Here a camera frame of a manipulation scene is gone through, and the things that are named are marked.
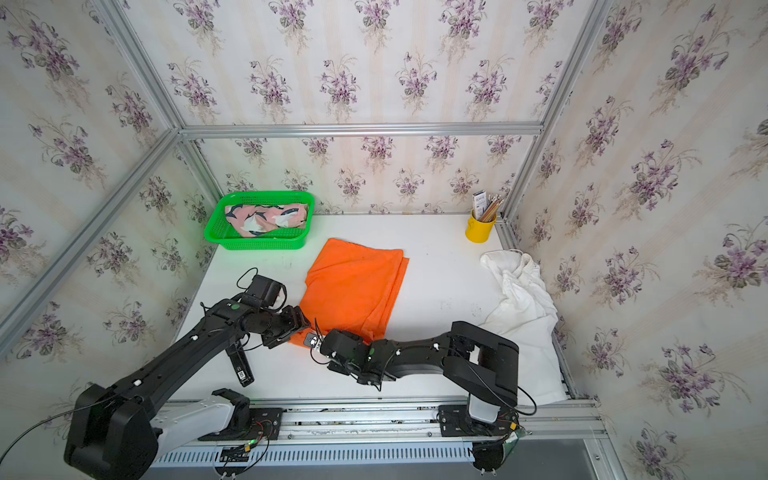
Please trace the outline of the orange shorts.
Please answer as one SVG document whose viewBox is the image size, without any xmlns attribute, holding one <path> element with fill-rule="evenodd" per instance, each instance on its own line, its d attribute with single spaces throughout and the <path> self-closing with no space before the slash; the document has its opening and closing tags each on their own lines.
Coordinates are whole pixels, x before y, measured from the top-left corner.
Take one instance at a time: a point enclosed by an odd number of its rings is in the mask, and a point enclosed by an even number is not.
<svg viewBox="0 0 768 480">
<path fill-rule="evenodd" d="M 401 249 L 330 239 L 307 273 L 299 308 L 322 334 L 338 329 L 382 340 L 408 265 Z"/>
</svg>

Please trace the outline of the pink shark print shorts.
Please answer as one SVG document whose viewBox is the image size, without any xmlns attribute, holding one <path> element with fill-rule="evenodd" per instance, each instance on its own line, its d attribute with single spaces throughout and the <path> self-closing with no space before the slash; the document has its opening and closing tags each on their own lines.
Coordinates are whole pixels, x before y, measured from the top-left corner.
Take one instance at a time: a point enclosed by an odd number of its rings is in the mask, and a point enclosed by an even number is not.
<svg viewBox="0 0 768 480">
<path fill-rule="evenodd" d="M 225 219 L 243 238 L 257 238 L 281 229 L 304 229 L 309 217 L 307 204 L 231 205 Z"/>
</svg>

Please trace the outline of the white cloth garment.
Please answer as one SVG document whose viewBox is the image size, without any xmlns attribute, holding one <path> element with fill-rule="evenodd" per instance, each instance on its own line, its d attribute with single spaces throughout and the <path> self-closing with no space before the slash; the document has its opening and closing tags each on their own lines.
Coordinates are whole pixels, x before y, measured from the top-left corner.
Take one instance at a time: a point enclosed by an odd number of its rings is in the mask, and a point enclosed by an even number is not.
<svg viewBox="0 0 768 480">
<path fill-rule="evenodd" d="M 481 327 L 519 347 L 519 403 L 548 405 L 566 400 L 553 342 L 557 309 L 539 264 L 518 250 L 487 252 L 480 262 L 493 275 L 502 295 Z"/>
</svg>

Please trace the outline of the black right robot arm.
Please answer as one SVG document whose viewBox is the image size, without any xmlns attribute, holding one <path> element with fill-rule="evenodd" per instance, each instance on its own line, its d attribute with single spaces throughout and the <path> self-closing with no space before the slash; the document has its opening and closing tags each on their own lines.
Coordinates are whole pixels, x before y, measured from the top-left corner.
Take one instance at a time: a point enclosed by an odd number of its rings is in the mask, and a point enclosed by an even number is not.
<svg viewBox="0 0 768 480">
<path fill-rule="evenodd" d="M 520 348 L 511 340 L 465 321 L 451 329 L 415 341 L 365 341 L 348 331 L 333 329 L 319 341 L 327 368 L 377 390 L 386 382 L 411 375 L 440 375 L 504 413 L 533 416 L 518 408 Z"/>
</svg>

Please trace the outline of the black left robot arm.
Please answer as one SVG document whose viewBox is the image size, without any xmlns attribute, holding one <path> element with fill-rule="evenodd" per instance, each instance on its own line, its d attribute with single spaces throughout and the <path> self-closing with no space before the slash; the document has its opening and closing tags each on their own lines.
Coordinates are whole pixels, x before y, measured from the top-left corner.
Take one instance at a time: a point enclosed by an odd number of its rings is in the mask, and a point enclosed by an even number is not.
<svg viewBox="0 0 768 480">
<path fill-rule="evenodd" d="M 249 435 L 250 401 L 227 388 L 172 420 L 158 420 L 157 414 L 221 352 L 232 359 L 242 385 L 253 383 L 242 338 L 257 334 L 272 349 L 310 326 L 300 308 L 275 304 L 285 291 L 283 284 L 255 275 L 242 292 L 205 308 L 200 321 L 154 360 L 109 387 L 89 386 L 68 412 L 64 462 L 92 479 L 139 479 L 157 457 L 192 440 Z"/>
</svg>

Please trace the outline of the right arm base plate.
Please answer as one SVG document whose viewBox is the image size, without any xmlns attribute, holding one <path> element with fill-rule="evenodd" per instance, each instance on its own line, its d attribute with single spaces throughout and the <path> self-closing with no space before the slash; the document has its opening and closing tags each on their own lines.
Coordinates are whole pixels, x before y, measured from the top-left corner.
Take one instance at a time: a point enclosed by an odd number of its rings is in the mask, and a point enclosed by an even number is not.
<svg viewBox="0 0 768 480">
<path fill-rule="evenodd" d="M 465 404 L 440 405 L 437 421 L 442 437 L 500 437 L 518 426 L 513 411 L 473 396 Z"/>
</svg>

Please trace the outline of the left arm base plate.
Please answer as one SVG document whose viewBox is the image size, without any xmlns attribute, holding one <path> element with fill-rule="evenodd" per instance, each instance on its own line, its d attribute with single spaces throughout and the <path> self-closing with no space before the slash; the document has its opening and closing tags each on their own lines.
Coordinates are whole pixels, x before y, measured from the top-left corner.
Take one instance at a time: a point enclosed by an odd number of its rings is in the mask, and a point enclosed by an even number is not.
<svg viewBox="0 0 768 480">
<path fill-rule="evenodd" d="M 283 417 L 281 408 L 254 407 L 245 395 L 228 388 L 214 390 L 211 397 L 219 403 L 224 401 L 230 407 L 230 416 L 221 430 L 203 435 L 199 441 L 278 438 Z"/>
</svg>

